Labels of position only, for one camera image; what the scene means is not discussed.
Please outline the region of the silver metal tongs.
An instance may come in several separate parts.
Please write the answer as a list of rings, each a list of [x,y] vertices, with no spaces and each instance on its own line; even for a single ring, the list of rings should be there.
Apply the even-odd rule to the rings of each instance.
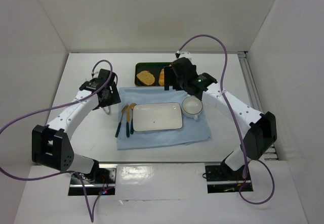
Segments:
[[[111,113],[111,107],[110,106],[103,107],[102,109],[105,112],[105,114],[110,115],[110,113]]]

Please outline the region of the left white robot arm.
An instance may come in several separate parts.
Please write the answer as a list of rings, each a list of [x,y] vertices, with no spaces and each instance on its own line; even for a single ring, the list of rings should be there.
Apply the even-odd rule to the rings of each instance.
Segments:
[[[47,125],[37,125],[32,130],[32,161],[58,171],[77,172],[93,183],[100,174],[99,162],[75,153],[70,140],[91,111],[121,102],[116,82],[114,72],[100,69],[97,77],[79,87],[73,105]]]

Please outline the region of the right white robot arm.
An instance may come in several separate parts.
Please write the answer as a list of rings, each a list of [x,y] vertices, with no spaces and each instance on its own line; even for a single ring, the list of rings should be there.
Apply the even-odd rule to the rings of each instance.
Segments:
[[[247,165],[258,160],[277,140],[276,119],[271,112],[262,113],[253,109],[230,92],[207,73],[198,74],[196,65],[188,58],[179,58],[164,68],[164,87],[198,98],[231,119],[239,132],[240,145],[222,162],[225,174],[243,171],[247,176]]]

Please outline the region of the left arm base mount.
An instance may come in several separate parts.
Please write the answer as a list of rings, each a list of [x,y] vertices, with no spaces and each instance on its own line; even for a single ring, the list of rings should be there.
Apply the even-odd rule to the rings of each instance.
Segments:
[[[115,195],[116,167],[98,168],[96,173],[90,177],[89,174],[79,173],[77,177],[74,173],[70,178],[68,196],[83,196],[84,183],[86,194],[89,196]]]

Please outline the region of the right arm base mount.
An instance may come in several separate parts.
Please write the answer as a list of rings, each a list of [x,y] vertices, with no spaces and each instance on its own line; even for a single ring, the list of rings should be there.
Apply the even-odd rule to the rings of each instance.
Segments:
[[[208,194],[239,192],[241,187],[242,192],[252,192],[251,176],[248,173],[247,177],[243,178],[243,172],[243,166],[237,171],[232,171],[221,164],[206,165],[202,177],[207,181]]]

